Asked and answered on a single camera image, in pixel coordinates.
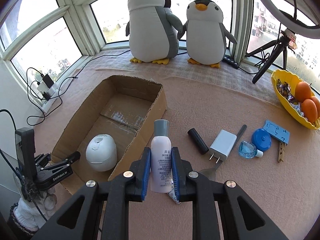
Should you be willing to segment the large plush penguin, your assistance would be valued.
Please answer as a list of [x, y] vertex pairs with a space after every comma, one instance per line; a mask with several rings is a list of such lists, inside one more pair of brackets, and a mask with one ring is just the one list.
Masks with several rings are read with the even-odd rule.
[[171, 0], [128, 0], [126, 36], [133, 63], [167, 65], [178, 55], [181, 20], [172, 13]]

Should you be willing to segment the wooden clothespin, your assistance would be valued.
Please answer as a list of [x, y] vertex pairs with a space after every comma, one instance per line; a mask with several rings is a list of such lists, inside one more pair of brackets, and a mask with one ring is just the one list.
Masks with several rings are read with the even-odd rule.
[[278, 162], [279, 163], [284, 161], [285, 147], [286, 147], [286, 144], [284, 142], [279, 143], [279, 149], [278, 149]]

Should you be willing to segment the blue round tape measure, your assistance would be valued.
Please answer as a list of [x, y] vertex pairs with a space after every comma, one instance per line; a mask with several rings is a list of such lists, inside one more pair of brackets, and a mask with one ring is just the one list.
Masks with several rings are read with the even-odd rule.
[[263, 128], [256, 129], [251, 137], [252, 144], [260, 151], [265, 152], [271, 147], [271, 136]]

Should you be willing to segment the white power strip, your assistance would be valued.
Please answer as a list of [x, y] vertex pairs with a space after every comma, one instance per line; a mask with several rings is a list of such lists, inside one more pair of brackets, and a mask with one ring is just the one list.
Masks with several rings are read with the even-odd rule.
[[57, 93], [58, 93], [58, 85], [54, 83], [54, 85], [49, 90], [50, 95], [44, 93], [40, 95], [44, 99], [44, 103], [42, 104], [41, 108], [44, 111], [44, 113], [48, 113], [49, 109], [52, 107], [53, 103], [57, 99]]

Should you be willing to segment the wrapped candies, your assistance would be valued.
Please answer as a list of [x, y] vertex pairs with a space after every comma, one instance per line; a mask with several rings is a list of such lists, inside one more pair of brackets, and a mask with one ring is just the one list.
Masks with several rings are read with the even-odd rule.
[[291, 87], [287, 82], [281, 82], [280, 79], [277, 80], [276, 84], [277, 91], [286, 99], [289, 105], [302, 117], [304, 113], [301, 110], [302, 102], [298, 102], [293, 94], [291, 93]]

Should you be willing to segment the white egg-shaped device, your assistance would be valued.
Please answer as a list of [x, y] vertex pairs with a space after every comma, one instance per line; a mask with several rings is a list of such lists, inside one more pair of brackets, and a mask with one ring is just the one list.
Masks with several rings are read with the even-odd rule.
[[93, 170], [105, 172], [117, 164], [117, 148], [109, 134], [96, 135], [86, 148], [86, 160]]

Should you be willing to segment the clear blue small bottle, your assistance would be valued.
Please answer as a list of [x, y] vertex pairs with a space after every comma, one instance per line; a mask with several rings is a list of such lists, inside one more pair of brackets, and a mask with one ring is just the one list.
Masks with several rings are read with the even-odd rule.
[[246, 159], [252, 159], [254, 157], [261, 158], [263, 156], [262, 151], [258, 150], [255, 145], [247, 141], [240, 142], [238, 154]]

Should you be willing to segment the orange fruit upper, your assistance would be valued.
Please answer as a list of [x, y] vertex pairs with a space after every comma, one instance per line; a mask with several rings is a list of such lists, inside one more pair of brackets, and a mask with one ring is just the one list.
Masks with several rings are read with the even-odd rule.
[[295, 99], [298, 102], [304, 102], [306, 99], [311, 98], [310, 85], [305, 81], [300, 81], [295, 87]]

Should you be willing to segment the white lotion bottle grey cap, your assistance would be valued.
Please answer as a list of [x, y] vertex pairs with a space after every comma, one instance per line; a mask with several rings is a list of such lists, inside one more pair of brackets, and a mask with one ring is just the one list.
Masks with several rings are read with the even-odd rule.
[[151, 191], [168, 193], [171, 191], [171, 141], [169, 122], [165, 119], [154, 121], [154, 137], [151, 141]]

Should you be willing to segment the black tripod stand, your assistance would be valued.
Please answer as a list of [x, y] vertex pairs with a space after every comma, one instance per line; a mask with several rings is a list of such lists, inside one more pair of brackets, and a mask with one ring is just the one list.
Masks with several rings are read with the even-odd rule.
[[292, 31], [291, 29], [286, 28], [285, 30], [281, 30], [279, 28], [278, 37], [276, 40], [272, 40], [267, 44], [253, 50], [252, 52], [246, 53], [245, 57], [252, 57], [257, 53], [261, 53], [263, 56], [263, 52], [269, 48], [273, 48], [272, 52], [269, 54], [267, 58], [262, 58], [260, 63], [260, 68], [258, 72], [252, 79], [252, 83], [256, 84], [257, 81], [263, 76], [263, 74], [274, 64], [275, 60], [282, 53], [283, 54], [283, 67], [282, 70], [287, 69], [287, 50], [293, 50], [290, 48], [290, 43], [293, 44], [296, 40], [296, 31]]

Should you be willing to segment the black inline remote control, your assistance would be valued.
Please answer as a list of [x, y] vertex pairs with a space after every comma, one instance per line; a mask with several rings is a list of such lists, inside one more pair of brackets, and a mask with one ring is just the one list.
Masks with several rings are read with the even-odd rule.
[[225, 55], [223, 57], [222, 61], [227, 63], [228, 65], [230, 65], [234, 69], [239, 69], [239, 67], [240, 67], [240, 65], [237, 62], [235, 62], [234, 59], [229, 55]]

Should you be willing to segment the black cylinder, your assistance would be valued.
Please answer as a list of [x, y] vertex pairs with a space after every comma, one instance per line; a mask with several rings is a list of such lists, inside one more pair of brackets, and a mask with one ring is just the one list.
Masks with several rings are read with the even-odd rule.
[[206, 145], [206, 143], [201, 138], [201, 136], [199, 135], [199, 133], [197, 132], [197, 130], [195, 128], [189, 129], [189, 131], [187, 133], [188, 133], [189, 137], [191, 137], [192, 141], [194, 142], [197, 149], [199, 150], [199, 152], [202, 155], [206, 154], [209, 151], [208, 146]]

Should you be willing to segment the black power adapter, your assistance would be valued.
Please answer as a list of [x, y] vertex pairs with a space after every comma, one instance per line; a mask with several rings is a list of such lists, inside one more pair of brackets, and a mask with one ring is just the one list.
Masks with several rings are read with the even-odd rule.
[[48, 89], [50, 89], [54, 85], [54, 81], [52, 80], [52, 78], [48, 74], [46, 74], [42, 77], [42, 81], [46, 84]]

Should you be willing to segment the yellow fruit bowl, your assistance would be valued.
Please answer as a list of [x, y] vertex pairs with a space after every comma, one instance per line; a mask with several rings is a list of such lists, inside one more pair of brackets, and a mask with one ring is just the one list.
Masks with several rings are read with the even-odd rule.
[[319, 119], [317, 119], [314, 123], [311, 123], [306, 120], [306, 118], [302, 117], [298, 111], [292, 107], [291, 103], [285, 98], [281, 92], [278, 90], [277, 84], [278, 81], [281, 82], [282, 85], [287, 83], [290, 87], [290, 92], [292, 95], [295, 93], [296, 85], [302, 82], [303, 80], [298, 77], [296, 74], [292, 72], [288, 72], [286, 70], [275, 70], [271, 75], [272, 86], [274, 92], [279, 99], [282, 106], [288, 111], [288, 113], [301, 125], [305, 126], [308, 129], [319, 130]]

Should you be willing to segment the white wall charger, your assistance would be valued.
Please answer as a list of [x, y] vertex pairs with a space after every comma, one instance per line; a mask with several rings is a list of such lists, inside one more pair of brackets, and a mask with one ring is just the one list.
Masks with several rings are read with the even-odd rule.
[[210, 160], [214, 157], [217, 159], [216, 163], [218, 161], [225, 161], [228, 158], [236, 139], [237, 136], [235, 134], [222, 129], [209, 148]]

